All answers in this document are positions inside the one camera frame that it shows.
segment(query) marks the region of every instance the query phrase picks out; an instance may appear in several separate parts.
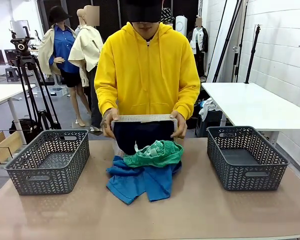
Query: cream jacket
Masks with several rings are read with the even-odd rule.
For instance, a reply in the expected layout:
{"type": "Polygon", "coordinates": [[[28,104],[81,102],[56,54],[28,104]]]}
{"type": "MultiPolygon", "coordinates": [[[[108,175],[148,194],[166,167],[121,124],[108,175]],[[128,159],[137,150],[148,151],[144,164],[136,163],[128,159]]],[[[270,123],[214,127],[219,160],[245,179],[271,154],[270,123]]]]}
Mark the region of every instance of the cream jacket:
{"type": "MultiPolygon", "coordinates": [[[[65,25],[66,28],[71,30],[73,37],[76,38],[76,33],[67,25],[65,25]]],[[[49,65],[49,59],[54,53],[54,44],[55,44],[55,24],[52,25],[51,29],[49,29],[43,39],[42,42],[38,48],[38,60],[40,63],[41,70],[46,75],[52,75],[52,73],[61,75],[59,68],[57,67],[56,63],[53,63],[53,65],[49,65]]]]}
{"type": "Polygon", "coordinates": [[[97,29],[87,25],[81,26],[68,61],[80,68],[82,86],[89,85],[86,71],[90,72],[98,64],[103,45],[101,35],[97,29]]]}

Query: white table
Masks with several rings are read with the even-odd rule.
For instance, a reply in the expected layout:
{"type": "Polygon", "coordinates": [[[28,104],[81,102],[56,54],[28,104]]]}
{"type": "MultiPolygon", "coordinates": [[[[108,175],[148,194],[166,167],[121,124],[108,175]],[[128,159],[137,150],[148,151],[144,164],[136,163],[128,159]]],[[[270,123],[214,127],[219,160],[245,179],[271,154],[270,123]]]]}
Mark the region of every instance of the white table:
{"type": "Polygon", "coordinates": [[[13,117],[13,122],[15,124],[15,128],[20,131],[20,136],[24,145],[27,144],[24,133],[22,132],[22,128],[19,122],[19,118],[17,116],[13,101],[19,101],[13,96],[22,93],[24,90],[21,84],[0,84],[0,105],[8,102],[10,111],[13,117]]]}
{"type": "Polygon", "coordinates": [[[300,107],[254,83],[202,83],[234,126],[251,126],[271,132],[270,142],[276,144],[280,131],[300,130],[300,107]]]}

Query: black cap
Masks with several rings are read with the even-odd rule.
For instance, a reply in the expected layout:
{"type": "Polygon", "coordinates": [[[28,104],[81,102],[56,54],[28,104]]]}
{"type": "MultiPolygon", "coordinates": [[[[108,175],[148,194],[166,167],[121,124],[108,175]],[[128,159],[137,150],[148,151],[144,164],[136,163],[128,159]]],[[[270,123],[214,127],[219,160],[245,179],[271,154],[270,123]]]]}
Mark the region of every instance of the black cap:
{"type": "Polygon", "coordinates": [[[71,18],[71,16],[67,14],[61,6],[54,6],[50,9],[50,14],[49,14],[50,23],[58,23],[68,18],[71,18]]]}
{"type": "Polygon", "coordinates": [[[126,0],[129,22],[160,22],[162,0],[126,0]]]}
{"type": "Polygon", "coordinates": [[[172,24],[172,22],[175,20],[175,18],[172,16],[171,9],[169,7],[166,7],[162,9],[161,12],[161,21],[160,22],[168,22],[172,24]]]}

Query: yellow hoodie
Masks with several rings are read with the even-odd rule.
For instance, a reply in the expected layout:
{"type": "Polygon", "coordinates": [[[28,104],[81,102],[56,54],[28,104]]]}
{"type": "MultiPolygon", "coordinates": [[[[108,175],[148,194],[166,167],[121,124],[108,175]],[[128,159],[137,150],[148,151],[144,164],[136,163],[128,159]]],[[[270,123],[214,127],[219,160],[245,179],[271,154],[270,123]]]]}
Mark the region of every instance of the yellow hoodie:
{"type": "Polygon", "coordinates": [[[102,115],[192,116],[200,91],[194,54],[185,36],[160,23],[147,44],[128,22],[105,42],[94,80],[102,115]]]}

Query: chair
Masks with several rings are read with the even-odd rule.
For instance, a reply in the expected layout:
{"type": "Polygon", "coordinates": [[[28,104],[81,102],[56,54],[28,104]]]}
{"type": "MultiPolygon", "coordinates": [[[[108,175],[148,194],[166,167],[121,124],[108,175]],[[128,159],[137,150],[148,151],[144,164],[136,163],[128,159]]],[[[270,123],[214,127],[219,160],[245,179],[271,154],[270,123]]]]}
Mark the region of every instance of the chair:
{"type": "Polygon", "coordinates": [[[18,82],[20,79],[18,69],[16,67],[7,67],[5,69],[6,81],[9,82],[18,82]]]}

